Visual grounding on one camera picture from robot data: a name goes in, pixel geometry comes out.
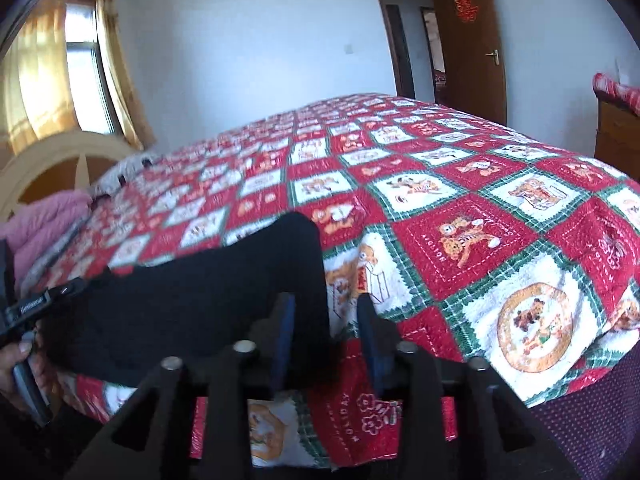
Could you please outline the cream wooden headboard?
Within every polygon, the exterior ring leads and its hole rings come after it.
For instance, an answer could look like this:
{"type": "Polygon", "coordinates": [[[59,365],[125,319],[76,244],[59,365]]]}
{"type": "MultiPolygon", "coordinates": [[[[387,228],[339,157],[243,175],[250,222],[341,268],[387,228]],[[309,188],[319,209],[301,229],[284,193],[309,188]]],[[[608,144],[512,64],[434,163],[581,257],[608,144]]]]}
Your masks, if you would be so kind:
{"type": "Polygon", "coordinates": [[[82,130],[65,131],[29,145],[1,169],[1,221],[51,194],[90,188],[134,154],[137,151],[118,136],[82,130]]]}

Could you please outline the window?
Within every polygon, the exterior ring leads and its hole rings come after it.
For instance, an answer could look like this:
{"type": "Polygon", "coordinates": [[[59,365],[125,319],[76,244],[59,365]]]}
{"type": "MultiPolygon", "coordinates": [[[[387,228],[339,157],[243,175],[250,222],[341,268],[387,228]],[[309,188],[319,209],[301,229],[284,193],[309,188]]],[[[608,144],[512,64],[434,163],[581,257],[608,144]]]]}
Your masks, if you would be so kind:
{"type": "Polygon", "coordinates": [[[122,136],[113,100],[108,93],[91,0],[67,0],[65,40],[70,93],[80,128],[122,136]]]}

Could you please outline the yellow curtain left panel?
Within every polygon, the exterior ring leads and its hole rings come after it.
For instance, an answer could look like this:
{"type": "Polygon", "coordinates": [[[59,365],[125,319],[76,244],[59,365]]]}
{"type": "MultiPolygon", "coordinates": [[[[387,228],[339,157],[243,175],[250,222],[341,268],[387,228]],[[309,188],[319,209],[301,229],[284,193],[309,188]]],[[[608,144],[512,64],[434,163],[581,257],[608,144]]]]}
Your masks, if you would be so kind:
{"type": "Polygon", "coordinates": [[[39,0],[1,61],[1,154],[77,129],[65,38],[67,0],[39,0]]]}

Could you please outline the brown wooden door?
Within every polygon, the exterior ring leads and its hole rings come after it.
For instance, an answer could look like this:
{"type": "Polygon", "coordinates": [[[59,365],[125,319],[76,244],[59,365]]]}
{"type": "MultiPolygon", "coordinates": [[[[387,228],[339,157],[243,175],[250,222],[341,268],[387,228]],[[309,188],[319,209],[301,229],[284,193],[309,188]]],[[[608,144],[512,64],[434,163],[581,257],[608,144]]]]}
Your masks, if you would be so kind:
{"type": "Polygon", "coordinates": [[[506,123],[506,75],[494,0],[475,0],[474,23],[457,18],[454,0],[433,0],[446,74],[447,105],[506,123]]]}

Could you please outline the red cloth on cabinet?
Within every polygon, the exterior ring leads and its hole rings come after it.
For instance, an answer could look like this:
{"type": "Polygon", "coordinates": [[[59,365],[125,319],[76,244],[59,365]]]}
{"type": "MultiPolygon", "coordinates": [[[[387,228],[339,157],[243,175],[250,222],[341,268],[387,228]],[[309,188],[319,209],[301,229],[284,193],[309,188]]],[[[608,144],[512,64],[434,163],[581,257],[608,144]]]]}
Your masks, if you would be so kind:
{"type": "Polygon", "coordinates": [[[592,88],[597,96],[605,96],[607,99],[626,106],[635,115],[640,114],[640,89],[638,87],[620,84],[604,73],[596,73],[593,76],[592,88]]]}

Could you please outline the red patchwork bedspread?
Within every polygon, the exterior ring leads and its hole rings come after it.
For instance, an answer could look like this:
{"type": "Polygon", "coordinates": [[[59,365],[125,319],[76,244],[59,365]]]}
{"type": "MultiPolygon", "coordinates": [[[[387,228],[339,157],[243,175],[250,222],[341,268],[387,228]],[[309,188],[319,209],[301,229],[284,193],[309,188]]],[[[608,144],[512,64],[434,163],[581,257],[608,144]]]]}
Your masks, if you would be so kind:
{"type": "Polygon", "coordinates": [[[437,104],[354,94],[165,156],[96,208],[42,278],[156,266],[290,210],[320,231],[341,381],[250,407],[258,466],[394,456],[400,406],[359,352],[366,292],[409,340],[484,356],[584,479],[639,430],[639,187],[605,162],[437,104]]]}

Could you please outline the yellow curtain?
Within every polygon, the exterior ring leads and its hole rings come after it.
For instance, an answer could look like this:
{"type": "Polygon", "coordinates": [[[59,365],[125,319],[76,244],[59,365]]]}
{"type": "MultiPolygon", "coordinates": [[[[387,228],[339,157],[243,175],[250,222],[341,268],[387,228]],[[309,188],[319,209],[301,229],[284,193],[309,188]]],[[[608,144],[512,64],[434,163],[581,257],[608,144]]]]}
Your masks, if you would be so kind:
{"type": "Polygon", "coordinates": [[[122,50],[115,0],[94,0],[96,33],[108,95],[126,141],[143,151],[156,142],[122,50]]]}

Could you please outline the black pants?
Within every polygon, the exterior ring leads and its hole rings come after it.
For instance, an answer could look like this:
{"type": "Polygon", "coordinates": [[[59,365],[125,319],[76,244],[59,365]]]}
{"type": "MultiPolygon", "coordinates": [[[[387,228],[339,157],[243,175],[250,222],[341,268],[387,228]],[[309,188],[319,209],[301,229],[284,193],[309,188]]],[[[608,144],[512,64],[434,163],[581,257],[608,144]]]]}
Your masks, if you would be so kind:
{"type": "Polygon", "coordinates": [[[43,319],[44,353],[58,370],[134,387],[166,356],[209,358],[295,298],[286,381],[332,382],[340,346],[330,335],[318,226],[290,212],[236,243],[128,274],[103,271],[43,319]]]}

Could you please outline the pink folded quilt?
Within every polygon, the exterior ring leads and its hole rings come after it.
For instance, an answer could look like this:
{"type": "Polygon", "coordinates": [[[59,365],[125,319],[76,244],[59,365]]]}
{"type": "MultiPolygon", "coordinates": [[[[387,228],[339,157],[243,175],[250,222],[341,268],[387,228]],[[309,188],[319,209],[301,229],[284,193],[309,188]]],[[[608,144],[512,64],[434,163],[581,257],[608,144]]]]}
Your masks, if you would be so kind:
{"type": "Polygon", "coordinates": [[[91,212],[92,197],[87,191],[69,190],[31,203],[1,225],[1,238],[14,258],[15,285],[20,284],[32,265],[77,220],[91,212]]]}

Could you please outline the red paper door decoration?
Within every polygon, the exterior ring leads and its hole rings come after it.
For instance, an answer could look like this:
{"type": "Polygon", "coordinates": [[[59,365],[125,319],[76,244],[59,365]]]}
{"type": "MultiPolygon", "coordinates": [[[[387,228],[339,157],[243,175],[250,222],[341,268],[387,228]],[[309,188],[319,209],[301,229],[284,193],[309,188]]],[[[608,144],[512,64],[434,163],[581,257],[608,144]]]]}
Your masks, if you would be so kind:
{"type": "Polygon", "coordinates": [[[457,18],[465,24],[474,23],[480,12],[475,0],[454,0],[454,8],[457,18]]]}

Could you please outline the white patterned pillow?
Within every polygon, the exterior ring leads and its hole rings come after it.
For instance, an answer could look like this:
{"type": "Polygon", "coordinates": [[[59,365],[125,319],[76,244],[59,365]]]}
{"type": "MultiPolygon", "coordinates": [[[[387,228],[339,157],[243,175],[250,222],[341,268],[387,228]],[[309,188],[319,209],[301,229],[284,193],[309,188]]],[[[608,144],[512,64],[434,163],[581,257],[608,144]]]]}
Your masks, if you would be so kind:
{"type": "Polygon", "coordinates": [[[150,168],[159,159],[160,156],[153,152],[143,152],[121,160],[90,186],[90,195],[95,200],[102,196],[114,196],[142,170],[150,168]]]}

